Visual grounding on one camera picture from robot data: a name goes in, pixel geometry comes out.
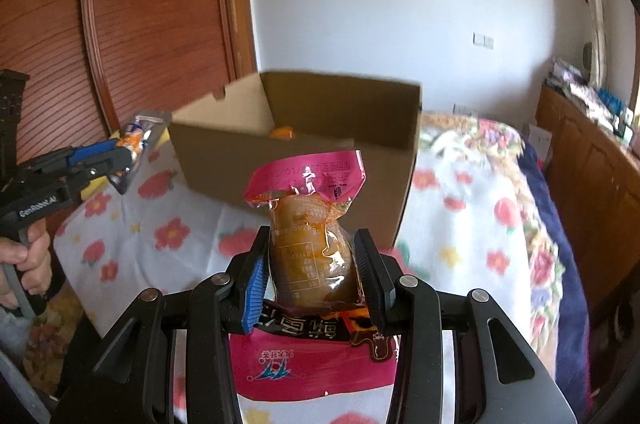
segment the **wooden dresser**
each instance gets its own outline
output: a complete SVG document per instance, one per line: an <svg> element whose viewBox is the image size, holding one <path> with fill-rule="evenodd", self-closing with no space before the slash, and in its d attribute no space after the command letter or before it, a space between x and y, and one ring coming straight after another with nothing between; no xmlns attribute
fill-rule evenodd
<svg viewBox="0 0 640 424"><path fill-rule="evenodd" d="M546 179L597 322L640 263L640 161L547 86L536 120L553 133Z"/></svg>

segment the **red brown wood panel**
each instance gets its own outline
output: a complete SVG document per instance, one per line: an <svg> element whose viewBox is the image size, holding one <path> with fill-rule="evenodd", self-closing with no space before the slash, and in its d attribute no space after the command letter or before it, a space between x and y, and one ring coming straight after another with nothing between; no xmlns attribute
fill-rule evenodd
<svg viewBox="0 0 640 424"><path fill-rule="evenodd" d="M0 0L0 68L27 73L18 160L105 137L78 0Z"/></svg>
<svg viewBox="0 0 640 424"><path fill-rule="evenodd" d="M229 81L220 0L82 0L82 10L94 80L118 122Z"/></svg>

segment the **dark blue fabric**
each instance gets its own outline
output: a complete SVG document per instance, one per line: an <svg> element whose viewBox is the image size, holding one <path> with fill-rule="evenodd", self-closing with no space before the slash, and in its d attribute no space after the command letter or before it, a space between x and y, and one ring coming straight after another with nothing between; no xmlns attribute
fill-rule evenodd
<svg viewBox="0 0 640 424"><path fill-rule="evenodd" d="M588 409L589 387L589 315L587 301L575 265L571 244L564 234L556 205L538 168L538 156L527 144L518 159L522 173L536 201L540 218L551 239L558 244L560 262L565 267L562 276L564 295L560 302L558 323L558 356L556 359L556 383L580 421Z"/></svg>

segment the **open cardboard box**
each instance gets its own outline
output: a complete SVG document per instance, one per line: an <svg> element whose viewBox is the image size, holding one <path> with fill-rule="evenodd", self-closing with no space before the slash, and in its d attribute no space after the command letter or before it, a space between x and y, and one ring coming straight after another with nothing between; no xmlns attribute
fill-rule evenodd
<svg viewBox="0 0 640 424"><path fill-rule="evenodd" d="M264 72L233 81L174 112L169 128L188 185L247 207L252 173L274 160L340 149L362 152L366 182L340 224L366 227L380 249L398 234L412 178L421 111L419 84L308 72ZM290 141L269 138L292 126Z"/></svg>

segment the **wall socket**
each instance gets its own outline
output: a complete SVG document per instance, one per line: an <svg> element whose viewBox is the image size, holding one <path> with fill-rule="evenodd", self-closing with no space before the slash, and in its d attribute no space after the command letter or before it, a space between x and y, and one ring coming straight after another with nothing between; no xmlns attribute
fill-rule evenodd
<svg viewBox="0 0 640 424"><path fill-rule="evenodd" d="M474 45L476 47L484 47L489 50L494 49L494 38L485 34L474 32Z"/></svg>
<svg viewBox="0 0 640 424"><path fill-rule="evenodd" d="M478 117L478 111L475 108L464 104L454 104L453 113L454 115L464 115L465 117Z"/></svg>

